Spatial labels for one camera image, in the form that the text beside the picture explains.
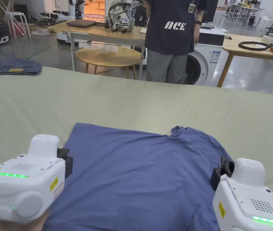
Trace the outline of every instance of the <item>gray pants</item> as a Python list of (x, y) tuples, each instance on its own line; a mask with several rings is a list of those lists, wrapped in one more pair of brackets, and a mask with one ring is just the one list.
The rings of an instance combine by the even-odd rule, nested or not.
[(184, 84), (186, 76), (187, 55), (165, 55), (148, 50), (146, 80)]

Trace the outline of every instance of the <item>hand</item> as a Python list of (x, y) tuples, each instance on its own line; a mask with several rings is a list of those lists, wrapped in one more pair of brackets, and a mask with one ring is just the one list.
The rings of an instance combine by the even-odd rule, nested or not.
[(49, 212), (50, 208), (48, 208), (41, 217), (27, 224), (0, 220), (0, 231), (42, 231)]
[(199, 40), (199, 31), (200, 31), (201, 25), (195, 24), (194, 26), (194, 43), (198, 43)]

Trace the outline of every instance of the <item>washing machine door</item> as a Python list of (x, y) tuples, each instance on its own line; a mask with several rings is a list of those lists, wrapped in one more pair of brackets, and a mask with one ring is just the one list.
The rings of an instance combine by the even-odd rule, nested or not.
[(186, 84), (203, 85), (208, 76), (208, 63), (204, 56), (195, 49), (188, 54), (186, 65)]

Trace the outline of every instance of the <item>green led light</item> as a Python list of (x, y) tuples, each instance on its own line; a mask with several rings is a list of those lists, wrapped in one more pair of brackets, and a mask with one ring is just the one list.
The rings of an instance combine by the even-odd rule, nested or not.
[(262, 221), (265, 221), (265, 222), (273, 223), (273, 220), (262, 218), (262, 217), (253, 217), (253, 219), (255, 219), (255, 220), (262, 220)]
[(9, 176), (9, 177), (21, 177), (21, 178), (27, 178), (29, 176), (24, 176), (24, 175), (17, 175), (17, 174), (5, 174), (0, 172), (0, 176)]

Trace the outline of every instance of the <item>camouflage backpack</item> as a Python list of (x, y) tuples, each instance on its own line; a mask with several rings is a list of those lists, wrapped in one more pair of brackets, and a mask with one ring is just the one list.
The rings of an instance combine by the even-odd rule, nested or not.
[(129, 0), (114, 0), (109, 9), (108, 22), (113, 32), (131, 32), (134, 27), (132, 3)]

